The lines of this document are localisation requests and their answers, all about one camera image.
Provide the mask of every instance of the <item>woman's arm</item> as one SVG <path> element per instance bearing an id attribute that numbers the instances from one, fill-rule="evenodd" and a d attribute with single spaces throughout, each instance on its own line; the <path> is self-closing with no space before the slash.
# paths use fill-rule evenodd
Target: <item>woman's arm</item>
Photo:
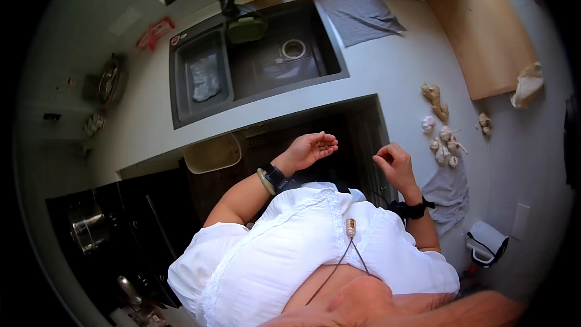
<path id="1" fill-rule="evenodd" d="M 411 157 L 396 143 L 390 143 L 379 149 L 373 160 L 381 168 L 388 182 L 402 193 L 408 206 L 422 203 L 422 193 L 415 184 L 411 169 Z M 438 233 L 432 217 L 425 209 L 424 216 L 417 220 L 407 220 L 407 231 L 414 236 L 415 246 L 420 251 L 440 251 Z"/>
<path id="2" fill-rule="evenodd" d="M 289 178 L 295 171 L 303 170 L 317 160 L 330 156 L 339 147 L 334 135 L 325 132 L 299 136 L 271 164 Z M 264 206 L 270 197 L 258 174 L 243 179 L 224 193 L 216 204 L 203 227 L 218 222 L 245 225 Z"/>

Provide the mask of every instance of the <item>sink drain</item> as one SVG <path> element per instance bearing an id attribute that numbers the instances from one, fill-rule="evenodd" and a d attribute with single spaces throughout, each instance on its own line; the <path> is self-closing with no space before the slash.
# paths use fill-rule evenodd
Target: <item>sink drain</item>
<path id="1" fill-rule="evenodd" d="M 287 40 L 282 45 L 282 55 L 290 60 L 297 60 L 304 56 L 304 53 L 307 51 L 307 48 L 304 45 L 304 42 L 298 39 L 290 39 Z"/>

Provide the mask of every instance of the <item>green sponge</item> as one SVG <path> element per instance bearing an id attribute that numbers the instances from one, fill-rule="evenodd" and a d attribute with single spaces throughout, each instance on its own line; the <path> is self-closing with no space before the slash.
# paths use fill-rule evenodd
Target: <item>green sponge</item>
<path id="1" fill-rule="evenodd" d="M 232 43 L 244 43 L 263 39 L 268 25 L 259 18 L 243 17 L 230 23 L 226 29 L 226 36 Z"/>

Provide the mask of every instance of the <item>woman's left hand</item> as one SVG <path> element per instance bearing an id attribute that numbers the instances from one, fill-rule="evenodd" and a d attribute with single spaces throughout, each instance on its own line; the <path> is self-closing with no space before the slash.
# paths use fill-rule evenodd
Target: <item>woman's left hand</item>
<path id="1" fill-rule="evenodd" d="M 303 170 L 321 158 L 339 149 L 339 141 L 334 135 L 325 132 L 305 134 L 292 142 L 291 146 L 271 164 L 289 178 L 295 171 Z"/>

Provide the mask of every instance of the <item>wooden cutting board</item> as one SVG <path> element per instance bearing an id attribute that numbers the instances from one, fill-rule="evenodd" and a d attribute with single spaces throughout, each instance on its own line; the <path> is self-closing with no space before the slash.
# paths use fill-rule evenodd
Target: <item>wooden cutting board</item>
<path id="1" fill-rule="evenodd" d="M 462 69 L 472 100 L 515 91 L 520 72 L 537 61 L 508 0 L 427 0 Z"/>

